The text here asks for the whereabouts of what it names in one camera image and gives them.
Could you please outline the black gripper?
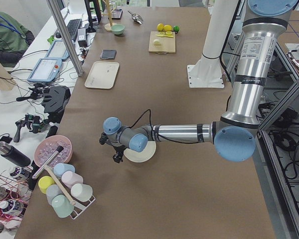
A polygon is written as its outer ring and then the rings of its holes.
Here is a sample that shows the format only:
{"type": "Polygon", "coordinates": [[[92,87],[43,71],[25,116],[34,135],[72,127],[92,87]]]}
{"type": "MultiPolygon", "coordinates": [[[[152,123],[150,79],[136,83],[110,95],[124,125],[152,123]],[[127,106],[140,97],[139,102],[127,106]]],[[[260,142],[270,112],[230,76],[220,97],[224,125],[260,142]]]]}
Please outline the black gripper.
{"type": "Polygon", "coordinates": [[[113,160],[116,163],[123,162],[124,150],[126,149],[126,147],[124,145],[115,146],[114,143],[109,140],[108,136],[104,132],[101,133],[99,143],[101,145],[107,144],[107,145],[112,146],[114,148],[114,150],[116,151],[116,154],[113,155],[113,160]]]}

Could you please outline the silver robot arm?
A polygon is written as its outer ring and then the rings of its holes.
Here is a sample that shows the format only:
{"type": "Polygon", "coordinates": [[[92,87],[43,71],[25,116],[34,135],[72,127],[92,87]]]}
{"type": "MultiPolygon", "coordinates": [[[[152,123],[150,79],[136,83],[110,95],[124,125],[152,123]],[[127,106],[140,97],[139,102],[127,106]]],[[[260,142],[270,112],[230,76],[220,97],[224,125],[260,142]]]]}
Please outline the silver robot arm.
{"type": "Polygon", "coordinates": [[[219,121],[210,124],[122,125],[116,117],[103,123],[100,144],[112,146],[115,162],[126,149],[142,152],[150,141],[182,144],[213,143],[217,153],[230,161],[250,158],[256,148],[259,127],[257,108],[266,84],[277,38],[286,31],[295,0],[249,0],[242,26],[245,39],[233,83],[230,102],[219,121]]]}

